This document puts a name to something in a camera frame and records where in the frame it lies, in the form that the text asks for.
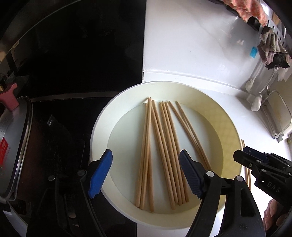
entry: white backsplash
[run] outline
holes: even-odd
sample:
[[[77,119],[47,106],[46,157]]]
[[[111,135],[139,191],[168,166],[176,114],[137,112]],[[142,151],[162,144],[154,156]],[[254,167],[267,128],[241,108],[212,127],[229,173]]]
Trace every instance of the white backsplash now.
[[[249,55],[258,43],[259,33],[223,5],[147,1],[144,72],[183,73],[244,89],[260,59]]]

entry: red sticker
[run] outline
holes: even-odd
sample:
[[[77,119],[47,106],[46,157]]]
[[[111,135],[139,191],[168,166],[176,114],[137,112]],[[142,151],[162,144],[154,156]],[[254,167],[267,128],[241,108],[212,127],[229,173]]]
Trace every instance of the red sticker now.
[[[5,157],[7,147],[8,147],[8,143],[5,140],[5,138],[3,138],[0,144],[0,165],[3,165],[3,160]]]

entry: white bowl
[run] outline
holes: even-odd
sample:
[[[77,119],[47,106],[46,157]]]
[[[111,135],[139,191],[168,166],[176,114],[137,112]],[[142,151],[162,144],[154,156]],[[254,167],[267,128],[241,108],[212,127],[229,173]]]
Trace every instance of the white bowl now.
[[[190,227],[200,200],[190,194],[190,202],[171,210],[165,186],[161,158],[151,132],[154,213],[134,205],[147,98],[155,101],[178,101],[207,154],[212,170],[219,176],[234,179],[241,166],[234,162],[234,151],[241,148],[231,119],[213,99],[203,92],[174,82],[156,81],[133,86],[113,98],[98,116],[91,136],[91,161],[100,159],[109,148],[113,164],[102,186],[106,199],[123,215],[137,223],[163,229]],[[179,121],[172,114],[180,149],[186,149],[193,160],[198,156]],[[218,210],[225,203],[221,197]]]

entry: bundle of chopsticks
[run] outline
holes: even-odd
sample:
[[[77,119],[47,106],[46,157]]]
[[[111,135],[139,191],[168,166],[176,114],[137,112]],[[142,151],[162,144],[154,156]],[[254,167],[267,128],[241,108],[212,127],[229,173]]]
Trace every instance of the bundle of chopsticks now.
[[[240,140],[241,141],[241,150],[243,150],[243,148],[245,148],[245,143],[244,140]],[[251,171],[249,168],[244,167],[244,175],[245,175],[245,182],[247,184],[247,186],[249,187],[249,190],[251,190]]]
[[[184,173],[179,164],[179,143],[176,135],[170,107],[176,117],[183,126],[188,135],[194,149],[200,156],[201,162],[205,169],[211,170],[207,156],[191,126],[187,116],[185,115],[180,104],[176,102],[179,112],[174,105],[168,102],[160,102],[159,108],[162,122],[158,114],[156,103],[148,98],[146,103],[145,123],[141,148],[141,161],[139,168],[138,185],[136,192],[136,207],[145,208],[145,196],[148,186],[150,211],[154,211],[153,199],[153,183],[152,183],[152,166],[151,166],[151,148],[150,148],[150,127],[151,121],[157,137],[157,143],[160,150],[160,156],[166,179],[167,191],[169,195],[170,205],[175,210],[175,204],[182,205],[189,202],[188,186]]]

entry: pot lid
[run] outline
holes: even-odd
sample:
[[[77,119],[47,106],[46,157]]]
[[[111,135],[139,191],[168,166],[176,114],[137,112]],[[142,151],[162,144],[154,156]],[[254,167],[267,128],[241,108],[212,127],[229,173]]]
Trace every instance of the pot lid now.
[[[16,198],[33,113],[28,97],[14,97],[16,87],[13,84],[0,92],[0,102],[6,107],[0,117],[0,196],[9,200]]]

